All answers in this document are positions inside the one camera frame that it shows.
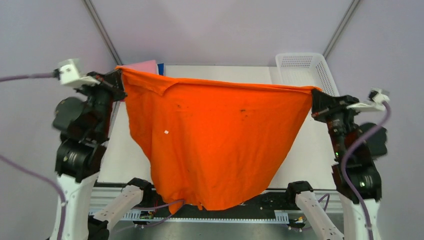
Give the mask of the orange t shirt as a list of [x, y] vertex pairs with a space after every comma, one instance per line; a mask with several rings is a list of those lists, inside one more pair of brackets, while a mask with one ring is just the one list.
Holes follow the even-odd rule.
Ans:
[[119, 67], [130, 136], [171, 213], [235, 207], [264, 191], [311, 110], [312, 86], [174, 78]]

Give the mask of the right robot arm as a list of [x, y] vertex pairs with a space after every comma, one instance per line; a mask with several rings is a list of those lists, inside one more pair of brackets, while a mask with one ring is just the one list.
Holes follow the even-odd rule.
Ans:
[[288, 184], [286, 204], [302, 211], [321, 240], [376, 240], [382, 178], [375, 161], [388, 152], [389, 95], [379, 88], [370, 90], [367, 101], [350, 95], [331, 96], [318, 89], [311, 94], [311, 116], [326, 124], [335, 156], [332, 178], [343, 210], [343, 230], [319, 205], [307, 181]]

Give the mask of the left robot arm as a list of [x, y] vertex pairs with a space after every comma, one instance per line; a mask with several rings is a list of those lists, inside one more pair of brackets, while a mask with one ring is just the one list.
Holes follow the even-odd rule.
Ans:
[[107, 240], [115, 225], [136, 205], [153, 201], [152, 184], [133, 178], [105, 208], [89, 213], [95, 182], [109, 141], [113, 104], [124, 100], [122, 72], [81, 74], [65, 66], [54, 71], [62, 84], [86, 96], [68, 97], [55, 109], [53, 127], [60, 133], [55, 168], [59, 196], [52, 240]]

